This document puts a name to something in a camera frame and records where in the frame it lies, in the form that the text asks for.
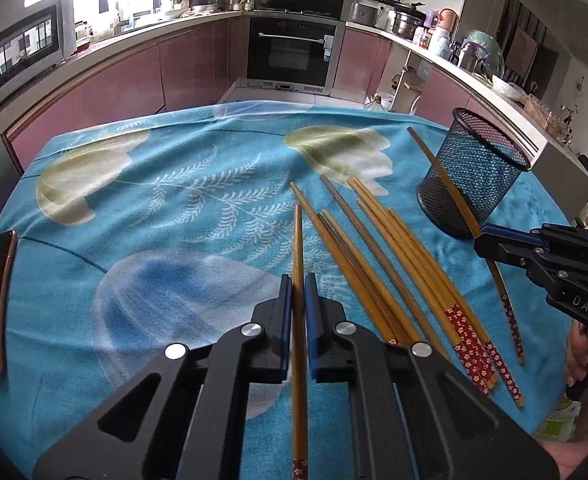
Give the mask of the person's right hand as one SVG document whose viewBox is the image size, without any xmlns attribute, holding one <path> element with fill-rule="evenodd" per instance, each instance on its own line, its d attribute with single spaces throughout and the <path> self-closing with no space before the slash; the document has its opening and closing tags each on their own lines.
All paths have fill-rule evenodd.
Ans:
<svg viewBox="0 0 588 480">
<path fill-rule="evenodd" d="M 582 323 L 573 321 L 567 334 L 564 378 L 568 386 L 582 382 L 588 374 L 588 337 Z"/>
</svg>

